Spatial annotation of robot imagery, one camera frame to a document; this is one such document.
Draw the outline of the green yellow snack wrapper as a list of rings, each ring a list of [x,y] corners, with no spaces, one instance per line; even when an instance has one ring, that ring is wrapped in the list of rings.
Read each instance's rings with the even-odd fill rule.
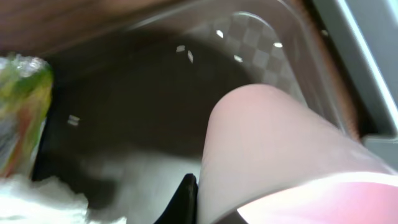
[[[1,177],[31,174],[52,87],[52,69],[42,58],[1,57]]]

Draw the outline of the pink cup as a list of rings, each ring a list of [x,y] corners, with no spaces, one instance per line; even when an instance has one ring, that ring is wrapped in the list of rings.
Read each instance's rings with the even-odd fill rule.
[[[397,172],[291,96],[246,85],[213,108],[198,223],[396,223]]]

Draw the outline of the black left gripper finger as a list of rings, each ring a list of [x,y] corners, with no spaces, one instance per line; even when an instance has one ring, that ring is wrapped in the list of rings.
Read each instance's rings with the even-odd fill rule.
[[[197,178],[193,174],[186,174],[154,224],[196,224],[197,194]]]

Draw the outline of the white tissue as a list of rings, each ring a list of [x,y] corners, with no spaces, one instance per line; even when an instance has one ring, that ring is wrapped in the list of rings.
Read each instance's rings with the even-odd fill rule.
[[[1,224],[98,224],[88,199],[56,177],[33,182],[24,175],[1,178]]]

